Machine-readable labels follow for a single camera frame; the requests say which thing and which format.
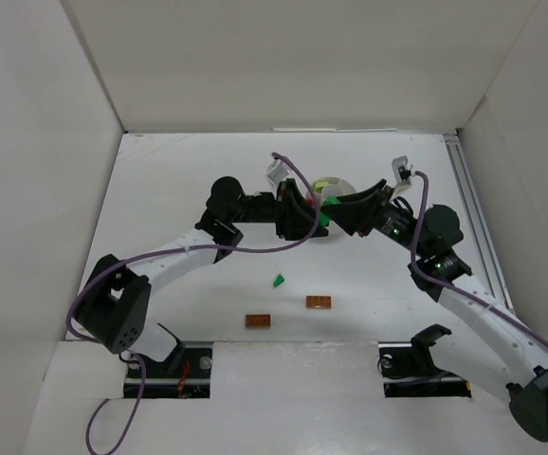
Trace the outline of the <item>green and yellow lego stack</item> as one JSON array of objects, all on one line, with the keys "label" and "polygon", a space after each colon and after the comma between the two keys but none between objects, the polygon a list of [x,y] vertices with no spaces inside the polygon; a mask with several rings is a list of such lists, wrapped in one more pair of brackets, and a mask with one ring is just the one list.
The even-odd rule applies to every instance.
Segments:
[{"label": "green and yellow lego stack", "polygon": [[331,207],[339,205],[340,201],[336,196],[328,196],[321,201],[320,204],[320,224],[328,228],[331,222],[331,217],[329,216],[329,210]]}]

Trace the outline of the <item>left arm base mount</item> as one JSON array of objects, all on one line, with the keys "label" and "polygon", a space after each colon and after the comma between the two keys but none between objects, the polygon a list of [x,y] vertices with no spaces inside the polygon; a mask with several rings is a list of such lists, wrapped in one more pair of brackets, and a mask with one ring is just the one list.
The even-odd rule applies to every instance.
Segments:
[{"label": "left arm base mount", "polygon": [[119,355],[125,365],[122,396],[147,399],[207,399],[213,344],[183,341],[161,323],[148,322],[138,342],[143,361],[129,352]]}]

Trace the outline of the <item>small green sloped lego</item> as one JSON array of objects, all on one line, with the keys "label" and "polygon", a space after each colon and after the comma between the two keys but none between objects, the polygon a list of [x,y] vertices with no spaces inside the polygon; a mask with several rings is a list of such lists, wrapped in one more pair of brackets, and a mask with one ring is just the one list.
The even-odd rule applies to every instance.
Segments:
[{"label": "small green sloped lego", "polygon": [[279,274],[273,282],[273,287],[277,288],[280,285],[282,285],[283,283],[284,283],[284,276],[282,274]]}]

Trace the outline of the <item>yellow-green lego brick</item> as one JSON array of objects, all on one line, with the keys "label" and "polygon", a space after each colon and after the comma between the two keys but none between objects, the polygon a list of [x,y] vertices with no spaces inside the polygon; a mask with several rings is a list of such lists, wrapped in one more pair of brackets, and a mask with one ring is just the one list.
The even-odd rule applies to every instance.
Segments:
[{"label": "yellow-green lego brick", "polygon": [[319,197],[326,199],[332,196],[338,196],[340,192],[340,186],[328,181],[318,181],[314,185],[314,192]]}]

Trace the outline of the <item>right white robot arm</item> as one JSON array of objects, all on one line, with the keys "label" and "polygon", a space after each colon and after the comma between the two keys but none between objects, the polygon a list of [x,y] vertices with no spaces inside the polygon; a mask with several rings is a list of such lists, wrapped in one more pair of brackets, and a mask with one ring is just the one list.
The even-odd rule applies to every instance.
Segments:
[{"label": "right white robot arm", "polygon": [[510,414],[532,438],[548,442],[548,340],[487,293],[454,246],[464,239],[457,213],[429,205],[423,197],[417,213],[394,202],[384,181],[366,191],[332,196],[321,211],[348,235],[377,231],[407,248],[415,285],[462,320],[503,362],[509,374],[481,377],[500,387]]}]

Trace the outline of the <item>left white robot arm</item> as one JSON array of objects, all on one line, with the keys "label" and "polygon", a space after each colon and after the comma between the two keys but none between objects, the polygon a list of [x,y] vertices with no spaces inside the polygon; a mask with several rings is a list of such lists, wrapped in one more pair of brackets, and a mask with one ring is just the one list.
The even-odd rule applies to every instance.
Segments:
[{"label": "left white robot arm", "polygon": [[112,254],[99,259],[72,305],[69,321],[114,355],[141,355],[172,370],[181,361],[183,343],[170,329],[147,319],[151,296],[239,250],[239,223],[272,223],[279,237],[298,244],[327,236],[316,205],[301,196],[292,179],[281,182],[277,193],[247,195],[237,179],[221,177],[188,233],[136,260]]}]

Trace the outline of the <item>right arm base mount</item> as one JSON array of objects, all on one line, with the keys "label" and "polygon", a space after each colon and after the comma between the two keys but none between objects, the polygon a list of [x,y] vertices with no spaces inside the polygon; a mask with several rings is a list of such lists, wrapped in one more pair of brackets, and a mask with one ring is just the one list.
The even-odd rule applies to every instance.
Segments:
[{"label": "right arm base mount", "polygon": [[452,332],[433,324],[409,341],[379,341],[377,370],[386,398],[471,398],[469,383],[434,365],[429,349]]}]

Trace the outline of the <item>brown lego plate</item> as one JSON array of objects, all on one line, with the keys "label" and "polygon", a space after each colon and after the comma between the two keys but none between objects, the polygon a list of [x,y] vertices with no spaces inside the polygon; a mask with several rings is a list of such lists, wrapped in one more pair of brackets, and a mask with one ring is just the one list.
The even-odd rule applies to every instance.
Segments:
[{"label": "brown lego plate", "polygon": [[305,298],[305,305],[308,309],[331,309],[331,296],[310,295]]}]

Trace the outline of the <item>orange lego brick front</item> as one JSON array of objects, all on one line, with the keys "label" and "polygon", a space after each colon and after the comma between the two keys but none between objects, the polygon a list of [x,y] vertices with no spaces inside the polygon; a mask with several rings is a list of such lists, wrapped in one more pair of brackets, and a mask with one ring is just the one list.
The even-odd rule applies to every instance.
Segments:
[{"label": "orange lego brick front", "polygon": [[247,329],[267,329],[271,327],[271,316],[269,314],[249,314],[245,317]]}]

